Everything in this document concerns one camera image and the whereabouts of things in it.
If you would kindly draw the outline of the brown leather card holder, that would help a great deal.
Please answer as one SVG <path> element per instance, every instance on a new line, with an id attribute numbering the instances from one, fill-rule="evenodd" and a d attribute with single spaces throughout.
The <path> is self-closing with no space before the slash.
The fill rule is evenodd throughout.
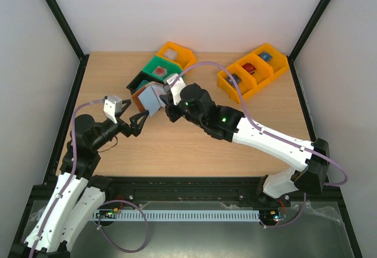
<path id="1" fill-rule="evenodd" d="M 164 85 L 155 81 L 144 84 L 135 93 L 131 95 L 131 99 L 137 106 L 139 112 L 149 112 L 152 117 L 159 109 L 164 108 L 166 105 L 160 99 L 161 95 L 165 95 L 166 91 Z"/>

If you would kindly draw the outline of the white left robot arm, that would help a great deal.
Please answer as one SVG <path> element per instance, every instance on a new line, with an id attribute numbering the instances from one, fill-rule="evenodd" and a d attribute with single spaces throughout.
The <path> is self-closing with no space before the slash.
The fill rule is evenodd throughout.
<path id="1" fill-rule="evenodd" d="M 112 180 L 94 175 L 100 162 L 99 150 L 118 134 L 138 136 L 149 115 L 148 111 L 130 117 L 122 114 L 131 105 L 113 95 L 93 104 L 103 104 L 105 121 L 98 123 L 89 114 L 79 115 L 79 105 L 71 117 L 71 141 L 63 158 L 54 191 L 26 239 L 12 245 L 10 257 L 69 257 L 74 244 L 92 215 L 101 206 L 112 204 Z"/>

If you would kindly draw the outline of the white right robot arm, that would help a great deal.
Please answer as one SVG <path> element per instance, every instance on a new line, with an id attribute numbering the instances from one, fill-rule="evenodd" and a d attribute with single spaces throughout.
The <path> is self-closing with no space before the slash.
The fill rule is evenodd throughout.
<path id="1" fill-rule="evenodd" d="M 186 85 L 180 92 L 173 88 L 159 99 L 171 122 L 183 117 L 215 139 L 256 148 L 289 165 L 283 172 L 262 177 L 257 191 L 260 204 L 269 206 L 294 191 L 322 194 L 329 168 L 323 159 L 329 151 L 325 140 L 298 140 L 262 125 L 252 125 L 243 112 L 217 105 L 198 84 Z"/>

